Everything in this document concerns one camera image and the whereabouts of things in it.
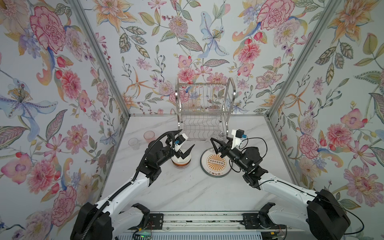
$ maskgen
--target dish rack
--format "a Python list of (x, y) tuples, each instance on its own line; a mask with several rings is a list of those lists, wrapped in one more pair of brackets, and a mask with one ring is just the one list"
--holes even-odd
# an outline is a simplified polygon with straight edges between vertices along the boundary
[(206, 140), (215, 131), (228, 135), (236, 88), (232, 78), (225, 83), (180, 83), (175, 86), (178, 129), (190, 140)]

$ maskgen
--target robotic arm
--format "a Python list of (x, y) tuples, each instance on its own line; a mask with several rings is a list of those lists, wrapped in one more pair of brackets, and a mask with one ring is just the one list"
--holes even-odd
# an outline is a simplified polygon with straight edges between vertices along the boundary
[(236, 148), (245, 136), (243, 130), (232, 130), (232, 135), (233, 138), (227, 137), (227, 143), (211, 138), (216, 154), (228, 156), (244, 172), (243, 178), (249, 186), (273, 193), (299, 209), (298, 212), (269, 211), (275, 204), (268, 203), (259, 211), (261, 226), (284, 224), (311, 231), (319, 240), (341, 239), (351, 222), (330, 192), (324, 189), (316, 192), (277, 178), (259, 166), (263, 159), (257, 147), (247, 147), (242, 151)]
[[(141, 229), (148, 225), (149, 209), (141, 204), (134, 204), (128, 211), (122, 209), (141, 191), (149, 187), (161, 173), (160, 166), (172, 156), (186, 158), (192, 148), (185, 153), (180, 150), (188, 139), (185, 134), (175, 138), (179, 131), (169, 131), (152, 141), (146, 149), (135, 174), (113, 194), (96, 204), (86, 203), (80, 209), (71, 240), (112, 240), (125, 230), (135, 227)], [(256, 189), (279, 196), (296, 210), (282, 211), (270, 209), (274, 203), (266, 204), (259, 210), (259, 225), (268, 228), (273, 224), (284, 224), (302, 230), (311, 231), (319, 240), (340, 240), (350, 225), (350, 220), (335, 197), (326, 190), (315, 192), (286, 182), (259, 166), (263, 160), (257, 147), (247, 147), (242, 151), (236, 147), (246, 137), (243, 130), (232, 130), (233, 138), (227, 142), (211, 138), (216, 154), (228, 156), (244, 172), (246, 183)], [(160, 140), (167, 136), (166, 146)]]
[[(149, 143), (135, 174), (113, 194), (96, 204), (82, 206), (72, 230), (71, 240), (111, 240), (125, 230), (144, 228), (148, 224), (149, 209), (141, 204), (121, 212), (140, 192), (149, 187), (160, 175), (160, 166), (173, 156), (185, 159), (191, 152), (180, 148), (188, 139), (186, 134), (175, 138), (182, 131), (169, 131)], [(166, 146), (160, 141), (167, 136)]]

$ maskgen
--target plate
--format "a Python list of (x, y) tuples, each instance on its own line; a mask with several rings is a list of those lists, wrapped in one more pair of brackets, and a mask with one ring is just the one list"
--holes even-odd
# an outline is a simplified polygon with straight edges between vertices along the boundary
[(203, 171), (211, 177), (224, 177), (231, 168), (229, 166), (229, 157), (220, 157), (221, 154), (216, 154), (213, 149), (205, 150), (200, 158), (200, 166)]

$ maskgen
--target floral wallpaper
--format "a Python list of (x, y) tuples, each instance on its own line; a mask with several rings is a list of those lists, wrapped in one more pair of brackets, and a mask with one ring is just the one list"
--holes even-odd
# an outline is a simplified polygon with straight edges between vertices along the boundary
[(0, 239), (67, 240), (127, 119), (67, 0), (0, 0), (0, 42)]
[[(326, 189), (384, 238), (384, 2), (343, 0), (272, 122), (301, 185)], [(348, 214), (348, 232), (361, 223)]]
[[(81, 3), (93, 30), (106, 37), (100, 44), (131, 113), (174, 114), (177, 78), (226, 83), (232, 77), (234, 112), (253, 114), (273, 104), (327, 1)], [(195, 88), (181, 89), (180, 96), (201, 97)], [(196, 109), (217, 108), (212, 99), (209, 104)]]

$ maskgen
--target white marble tabletop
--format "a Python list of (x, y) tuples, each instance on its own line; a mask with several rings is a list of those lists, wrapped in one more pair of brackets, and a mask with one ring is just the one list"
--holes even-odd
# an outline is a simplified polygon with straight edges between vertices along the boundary
[[(279, 154), (276, 144), (263, 117), (234, 116), (229, 121), (231, 129), (242, 129), (248, 137), (262, 137), (268, 144), (268, 152), (260, 166), (277, 177), (289, 181), (290, 177)], [(176, 117), (131, 117), (123, 141), (120, 145), (103, 196), (115, 191), (131, 177), (147, 148), (143, 134), (152, 130), (156, 137), (169, 130), (177, 130)], [(131, 138), (137, 138), (140, 149), (133, 150), (128, 145)], [(188, 141), (183, 148), (196, 144), (192, 160), (185, 169), (177, 169), (169, 160), (161, 166), (162, 173), (157, 180), (130, 204), (141, 203), (151, 211), (250, 211), (258, 210), (267, 202), (286, 205), (273, 194), (248, 186), (241, 173), (231, 171), (222, 178), (208, 176), (200, 167), (202, 153), (212, 146), (203, 141)], [(259, 148), (265, 153), (265, 144), (260, 139), (252, 139), (248, 146)]]

